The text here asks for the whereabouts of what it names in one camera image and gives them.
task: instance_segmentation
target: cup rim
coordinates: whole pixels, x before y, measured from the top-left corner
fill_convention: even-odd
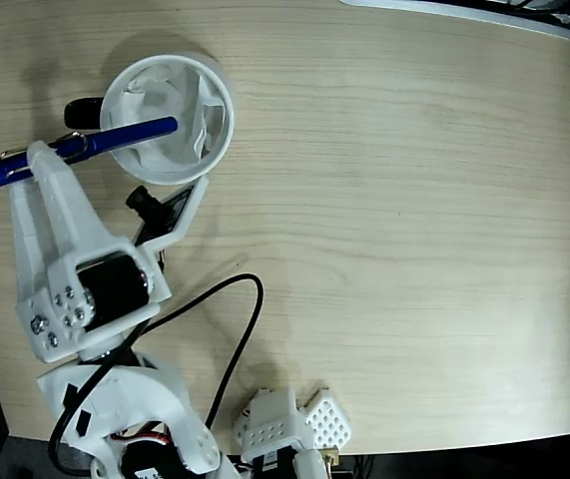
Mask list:
[[[188,175],[184,175],[183,172],[155,172],[153,170],[143,168],[140,164],[137,164],[137,168],[132,169],[132,165],[124,162],[122,158],[119,159],[118,150],[111,152],[116,162],[127,173],[138,178],[139,180],[155,185],[181,185],[192,182],[200,176],[208,173],[215,165],[218,164],[218,162],[222,159],[223,155],[229,148],[236,122],[231,82],[228,78],[226,78],[226,75],[222,70],[222,66],[218,64],[216,60],[206,55],[200,53],[185,52],[175,54],[160,54],[146,57],[138,60],[137,62],[134,62],[125,68],[122,72],[120,72],[108,87],[107,92],[105,92],[105,99],[103,101],[103,106],[101,107],[100,114],[101,130],[113,128],[109,119],[109,112],[106,109],[105,105],[108,103],[108,99],[110,97],[113,97],[118,93],[118,91],[121,90],[124,82],[129,82],[136,73],[143,70],[144,68],[147,68],[148,66],[163,63],[164,61],[177,60],[194,68],[198,72],[204,74],[208,80],[212,81],[212,83],[218,89],[225,104],[225,108],[227,109],[226,120],[223,131],[221,132],[221,136],[216,140],[216,143],[212,148],[213,154],[212,152],[209,152],[206,156],[204,156],[198,165],[190,167],[195,169],[195,171]]]

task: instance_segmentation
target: perforated white part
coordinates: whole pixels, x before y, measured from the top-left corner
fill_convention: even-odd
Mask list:
[[[330,389],[321,389],[301,412],[313,428],[314,448],[341,449],[351,438],[351,424]]]

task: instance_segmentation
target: crumpled paper inside cup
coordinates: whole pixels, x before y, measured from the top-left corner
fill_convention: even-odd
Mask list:
[[[187,65],[153,65],[134,77],[110,110],[112,125],[123,127],[172,116],[178,130],[132,149],[141,166],[177,172],[199,163],[221,134],[225,103],[216,86]]]

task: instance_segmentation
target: screw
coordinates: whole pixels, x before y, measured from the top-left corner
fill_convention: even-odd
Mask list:
[[[85,292],[85,300],[89,305],[90,319],[93,319],[94,315],[96,314],[96,301],[94,301],[94,296],[92,296],[92,293],[88,288],[85,288],[84,292]]]
[[[30,321],[30,326],[32,327],[32,332],[34,334],[40,334],[45,330],[45,326],[49,325],[49,320],[45,316],[36,314],[34,319]]]
[[[50,332],[47,335],[47,339],[49,339],[49,345],[52,347],[56,347],[58,346],[58,337],[56,337],[56,334],[54,334],[53,332]]]

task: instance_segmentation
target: dark floor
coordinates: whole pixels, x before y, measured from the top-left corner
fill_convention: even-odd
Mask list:
[[[66,446],[61,447],[61,457],[70,465],[88,465],[86,456]],[[353,457],[343,458],[342,469],[352,471],[353,466]],[[365,476],[360,474],[357,479],[365,479]],[[570,436],[471,449],[376,455],[368,479],[530,479],[543,476],[570,477]],[[66,477],[52,467],[45,442],[12,437],[0,455],[0,479]]]

